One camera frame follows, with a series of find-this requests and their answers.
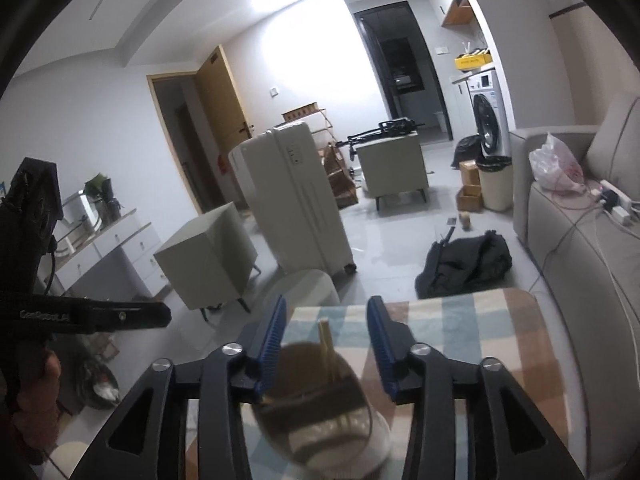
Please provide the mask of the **chopstick in holder right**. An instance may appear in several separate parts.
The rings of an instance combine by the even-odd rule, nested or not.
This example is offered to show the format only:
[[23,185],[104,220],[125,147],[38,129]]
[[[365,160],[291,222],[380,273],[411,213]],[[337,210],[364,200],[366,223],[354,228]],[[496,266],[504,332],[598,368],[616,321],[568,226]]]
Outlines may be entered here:
[[320,318],[318,321],[318,333],[328,381],[333,382],[336,377],[335,351],[333,347],[331,327],[327,318]]

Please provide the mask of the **white plastic bag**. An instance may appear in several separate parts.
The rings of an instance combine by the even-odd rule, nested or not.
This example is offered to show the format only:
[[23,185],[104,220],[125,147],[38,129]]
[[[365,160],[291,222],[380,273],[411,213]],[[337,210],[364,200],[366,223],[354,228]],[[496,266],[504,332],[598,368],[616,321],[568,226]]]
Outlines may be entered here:
[[586,190],[582,167],[570,148],[548,133],[540,148],[528,154],[530,168],[542,188],[555,193],[583,193]]

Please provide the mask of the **black glass door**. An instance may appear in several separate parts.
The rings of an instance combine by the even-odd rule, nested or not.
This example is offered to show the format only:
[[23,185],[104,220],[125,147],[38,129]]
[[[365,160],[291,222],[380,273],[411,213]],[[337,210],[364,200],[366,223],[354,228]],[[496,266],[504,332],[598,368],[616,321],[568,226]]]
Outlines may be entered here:
[[450,141],[442,85],[409,3],[359,11],[355,21],[390,118],[415,122],[423,144]]

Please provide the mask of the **beige cabinet far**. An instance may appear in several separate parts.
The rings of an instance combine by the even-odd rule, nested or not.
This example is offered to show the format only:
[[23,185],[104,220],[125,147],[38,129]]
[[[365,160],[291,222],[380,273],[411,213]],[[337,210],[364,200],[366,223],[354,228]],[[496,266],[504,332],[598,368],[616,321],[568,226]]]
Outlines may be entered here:
[[416,132],[360,144],[356,154],[376,209],[383,197],[407,192],[419,192],[427,202],[428,177]]

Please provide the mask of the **cardboard boxes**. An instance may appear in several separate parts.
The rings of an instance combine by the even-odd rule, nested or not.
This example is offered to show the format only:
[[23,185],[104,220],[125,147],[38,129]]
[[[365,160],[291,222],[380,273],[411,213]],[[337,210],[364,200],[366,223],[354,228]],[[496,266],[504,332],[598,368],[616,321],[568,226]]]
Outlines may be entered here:
[[475,160],[465,160],[459,164],[462,187],[457,192],[458,211],[477,212],[484,208],[480,172]]

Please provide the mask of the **grey white utensil holder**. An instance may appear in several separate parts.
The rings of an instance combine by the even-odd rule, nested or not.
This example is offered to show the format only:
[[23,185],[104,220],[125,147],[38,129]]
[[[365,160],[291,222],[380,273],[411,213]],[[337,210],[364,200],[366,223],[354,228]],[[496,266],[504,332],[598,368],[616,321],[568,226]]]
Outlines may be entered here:
[[390,427],[338,353],[322,344],[281,347],[276,374],[262,403],[252,407],[274,450],[305,474],[365,479],[390,456]]

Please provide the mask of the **washing machine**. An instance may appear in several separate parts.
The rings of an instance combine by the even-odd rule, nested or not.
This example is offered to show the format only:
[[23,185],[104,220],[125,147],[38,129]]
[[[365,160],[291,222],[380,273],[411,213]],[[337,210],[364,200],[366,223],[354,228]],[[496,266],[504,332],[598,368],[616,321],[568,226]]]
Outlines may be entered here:
[[509,125],[497,72],[494,68],[468,80],[476,130],[485,156],[510,156]]

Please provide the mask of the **white power strip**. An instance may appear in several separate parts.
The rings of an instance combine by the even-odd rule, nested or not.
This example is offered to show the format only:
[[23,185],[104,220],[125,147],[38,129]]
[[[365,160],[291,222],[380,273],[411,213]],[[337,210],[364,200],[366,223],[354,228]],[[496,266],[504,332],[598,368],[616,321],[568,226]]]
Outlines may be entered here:
[[611,182],[601,180],[590,193],[608,216],[621,226],[631,226],[639,221],[638,200],[632,200]]

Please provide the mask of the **grey sofa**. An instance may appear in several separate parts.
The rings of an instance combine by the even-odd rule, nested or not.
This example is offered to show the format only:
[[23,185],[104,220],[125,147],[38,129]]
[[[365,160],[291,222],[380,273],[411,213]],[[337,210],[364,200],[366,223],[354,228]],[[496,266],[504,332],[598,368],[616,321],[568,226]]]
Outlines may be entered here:
[[639,226],[623,226],[589,194],[536,182],[529,155],[561,140],[587,182],[639,198],[639,98],[616,96],[601,125],[510,134],[513,229],[541,270],[577,362],[587,412],[587,474],[613,479],[639,451]]

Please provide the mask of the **checkered tablecloth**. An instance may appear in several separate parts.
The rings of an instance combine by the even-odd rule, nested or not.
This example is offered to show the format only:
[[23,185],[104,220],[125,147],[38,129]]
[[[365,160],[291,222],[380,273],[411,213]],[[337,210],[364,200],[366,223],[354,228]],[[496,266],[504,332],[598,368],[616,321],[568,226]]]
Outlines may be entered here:
[[[251,405],[273,448],[330,479],[373,474],[390,452],[390,430],[321,322],[315,344],[282,340],[288,307],[276,300],[238,342],[204,362],[198,412],[198,474],[250,478],[241,408]],[[412,409],[402,474],[451,479],[457,470],[456,403],[468,408],[472,479],[577,479],[580,470],[544,415],[503,364],[446,358],[417,341],[372,297],[366,320],[382,386]]]

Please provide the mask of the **white drawer dresser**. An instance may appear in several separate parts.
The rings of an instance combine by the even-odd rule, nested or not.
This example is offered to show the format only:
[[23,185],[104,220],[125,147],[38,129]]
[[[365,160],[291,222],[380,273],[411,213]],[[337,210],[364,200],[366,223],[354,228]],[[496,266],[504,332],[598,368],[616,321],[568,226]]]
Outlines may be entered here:
[[64,254],[43,257],[38,278],[54,296],[153,299],[169,287],[154,258],[161,244],[153,223],[142,222],[132,210],[74,252],[61,240],[58,247]]

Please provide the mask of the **black bag on floor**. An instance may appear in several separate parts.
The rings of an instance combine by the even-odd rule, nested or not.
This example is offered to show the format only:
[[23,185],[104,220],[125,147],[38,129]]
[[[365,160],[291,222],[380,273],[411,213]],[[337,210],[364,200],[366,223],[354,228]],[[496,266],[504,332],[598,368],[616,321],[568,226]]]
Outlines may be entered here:
[[423,271],[414,281],[419,299],[481,292],[499,284],[512,268],[506,240],[493,230],[474,237],[452,238],[456,228],[434,242]]

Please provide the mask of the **black bowl on floor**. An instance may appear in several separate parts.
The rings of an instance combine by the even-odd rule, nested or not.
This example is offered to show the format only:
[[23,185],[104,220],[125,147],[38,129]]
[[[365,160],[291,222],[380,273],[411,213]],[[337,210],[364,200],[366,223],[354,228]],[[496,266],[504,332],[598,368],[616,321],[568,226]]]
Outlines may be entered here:
[[120,402],[115,376],[106,365],[96,360],[87,360],[79,367],[77,394],[85,406],[99,411],[110,410]]

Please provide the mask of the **yellow crate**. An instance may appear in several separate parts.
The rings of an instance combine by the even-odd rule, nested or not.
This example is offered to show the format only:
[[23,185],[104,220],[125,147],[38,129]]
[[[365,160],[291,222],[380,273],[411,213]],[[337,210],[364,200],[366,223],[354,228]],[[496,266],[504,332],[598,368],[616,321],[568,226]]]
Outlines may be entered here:
[[476,70],[488,63],[492,62],[492,56],[488,51],[480,51],[480,53],[462,54],[454,60],[454,66],[457,70],[467,72],[468,70]]

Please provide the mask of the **black tripod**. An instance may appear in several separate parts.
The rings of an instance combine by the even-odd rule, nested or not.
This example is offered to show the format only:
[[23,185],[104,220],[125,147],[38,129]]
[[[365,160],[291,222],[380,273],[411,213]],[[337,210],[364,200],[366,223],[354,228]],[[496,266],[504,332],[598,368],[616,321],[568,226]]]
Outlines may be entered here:
[[358,144],[408,136],[408,134],[415,132],[418,127],[420,127],[420,124],[417,124],[408,117],[390,119],[386,120],[386,122],[380,122],[374,129],[353,134],[343,141],[337,141],[336,146],[338,148],[347,146],[349,158],[354,160],[357,155],[356,146]]

